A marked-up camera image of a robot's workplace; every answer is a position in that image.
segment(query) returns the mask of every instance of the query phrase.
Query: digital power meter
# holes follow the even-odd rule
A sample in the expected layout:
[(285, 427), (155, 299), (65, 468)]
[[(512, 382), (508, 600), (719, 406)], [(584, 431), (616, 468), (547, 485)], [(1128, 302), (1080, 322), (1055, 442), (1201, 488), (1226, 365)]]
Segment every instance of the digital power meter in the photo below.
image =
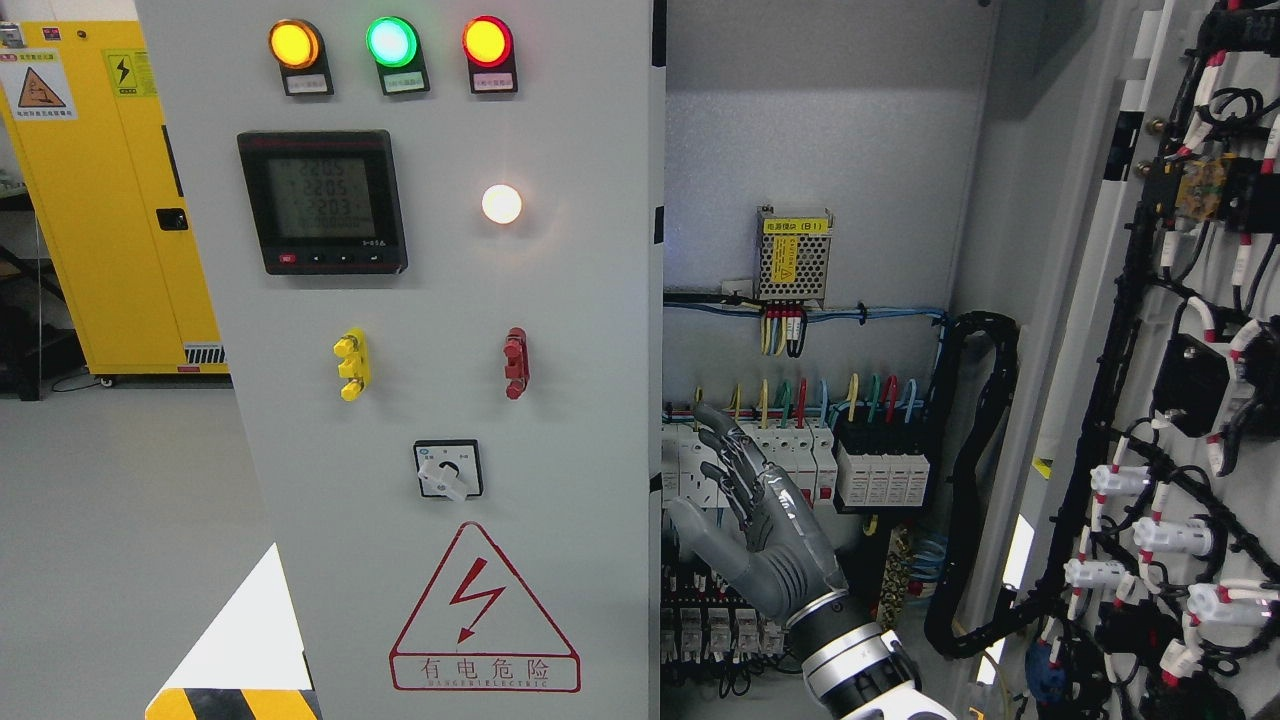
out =
[(408, 266), (387, 131), (244, 132), (237, 140), (268, 273)]

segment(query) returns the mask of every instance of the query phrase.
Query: electrical hazard sticker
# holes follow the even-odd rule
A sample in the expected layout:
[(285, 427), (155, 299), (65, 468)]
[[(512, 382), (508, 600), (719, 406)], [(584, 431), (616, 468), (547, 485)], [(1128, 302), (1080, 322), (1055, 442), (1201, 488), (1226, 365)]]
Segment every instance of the electrical hazard sticker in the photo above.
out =
[(476, 523), (463, 523), (390, 652), (398, 691), (576, 693), (577, 651)]
[(0, 86), (15, 120), (74, 120), (77, 117), (58, 50), (0, 53)]
[(102, 58), (116, 97), (156, 96), (156, 78), (146, 50), (102, 50)]
[(783, 234), (773, 238), (773, 270), (769, 273), (769, 282), (794, 283), (796, 282), (796, 264), (800, 259), (800, 238), (794, 234)]

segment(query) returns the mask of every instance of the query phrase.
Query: yellow and black striped tape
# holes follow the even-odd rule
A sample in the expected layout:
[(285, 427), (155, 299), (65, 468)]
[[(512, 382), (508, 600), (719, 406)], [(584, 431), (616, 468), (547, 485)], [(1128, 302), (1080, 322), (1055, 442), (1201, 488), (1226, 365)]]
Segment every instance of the yellow and black striped tape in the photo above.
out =
[(146, 720), (320, 720), (315, 691), (168, 688)]

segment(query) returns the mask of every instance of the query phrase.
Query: green indicator light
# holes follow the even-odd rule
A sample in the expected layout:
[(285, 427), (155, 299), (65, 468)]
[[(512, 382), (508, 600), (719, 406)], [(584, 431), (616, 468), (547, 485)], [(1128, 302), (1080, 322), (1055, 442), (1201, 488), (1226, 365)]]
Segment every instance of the green indicator light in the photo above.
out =
[(403, 68), (417, 55), (417, 33), (399, 18), (378, 18), (365, 33), (374, 60), (385, 68)]

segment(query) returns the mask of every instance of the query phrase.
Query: yellow label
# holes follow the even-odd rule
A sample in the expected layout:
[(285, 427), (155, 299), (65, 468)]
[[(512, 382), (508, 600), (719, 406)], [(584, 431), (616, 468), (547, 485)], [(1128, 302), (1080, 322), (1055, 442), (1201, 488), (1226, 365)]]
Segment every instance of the yellow label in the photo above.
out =
[(764, 234), (795, 233), (795, 234), (827, 234), (831, 223), (827, 218), (767, 218), (764, 220)]
[(142, 49), (102, 50), (106, 74), (116, 97), (155, 97), (156, 79), (151, 74), (151, 59)]
[(776, 283), (796, 282), (796, 260), (799, 259), (799, 237), (783, 234), (773, 238), (773, 273), (769, 279)]

